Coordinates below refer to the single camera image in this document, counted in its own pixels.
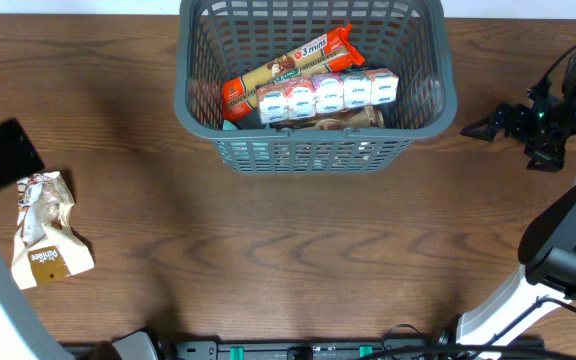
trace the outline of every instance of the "tabletop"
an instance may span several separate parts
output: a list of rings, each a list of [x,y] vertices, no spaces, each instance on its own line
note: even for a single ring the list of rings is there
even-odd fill
[[[459,136],[576,43],[576,21],[449,19],[459,109],[440,136],[368,175],[245,176],[173,111],[174,16],[0,15],[0,121],[17,117],[76,199],[95,268],[24,294],[59,341],[154,324],[224,340],[440,330],[518,266],[530,221],[569,189],[520,144]],[[563,67],[553,76],[559,87]],[[12,257],[16,190],[0,192]],[[528,330],[576,355],[576,315]]]

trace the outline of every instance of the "wooden table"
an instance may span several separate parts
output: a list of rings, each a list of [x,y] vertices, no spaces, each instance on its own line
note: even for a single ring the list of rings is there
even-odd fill
[[[549,174],[527,171],[511,140],[459,130],[525,101],[576,43],[576,21],[447,25],[459,111],[444,134],[371,175],[248,177],[175,117],[176,17],[0,16],[0,120],[18,117],[47,168],[69,175],[71,222],[96,258],[25,291],[48,330],[366,338],[397,323],[436,331],[479,305],[517,267],[526,226],[572,186],[576,143]],[[15,201],[13,186],[0,192],[8,262]],[[576,315],[529,333],[576,354]]]

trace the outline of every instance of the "food package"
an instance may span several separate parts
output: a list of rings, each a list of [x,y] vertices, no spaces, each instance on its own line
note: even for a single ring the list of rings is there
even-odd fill
[[[352,109],[336,114],[317,116],[308,120],[281,121],[271,126],[275,129],[343,130],[347,128],[384,128],[385,124],[381,111],[372,106],[365,106],[361,109]]]
[[[237,121],[257,107],[256,87],[271,80],[327,73],[361,65],[364,58],[348,42],[352,25],[338,27],[277,59],[224,84],[224,118]]]
[[[284,83],[288,97],[288,119],[303,119],[317,115],[315,89],[308,77],[293,78]]]
[[[19,217],[12,276],[20,289],[44,285],[92,269],[88,247],[71,231],[75,201],[61,174],[35,174],[17,182]]]
[[[288,119],[288,95],[284,84],[270,84],[257,91],[262,124]]]
[[[366,70],[370,79],[370,103],[372,105],[395,101],[399,78],[388,69]]]
[[[344,108],[370,105],[371,82],[362,71],[341,74],[344,89]]]
[[[312,84],[317,98],[317,114],[341,111],[344,108],[344,89],[339,74],[312,76]]]

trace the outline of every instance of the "white wall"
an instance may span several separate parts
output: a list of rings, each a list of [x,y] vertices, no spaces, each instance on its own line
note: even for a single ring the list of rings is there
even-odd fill
[[[0,0],[0,13],[178,14],[180,0]],[[443,0],[447,17],[576,19],[576,0]]]

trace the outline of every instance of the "plastic basket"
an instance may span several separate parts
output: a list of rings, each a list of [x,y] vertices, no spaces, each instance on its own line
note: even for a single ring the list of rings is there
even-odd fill
[[[183,0],[175,112],[244,173],[372,172],[415,139],[445,130],[457,111],[443,9],[436,0]],[[400,78],[382,111],[389,129],[222,131],[222,84],[351,23],[367,64]]]

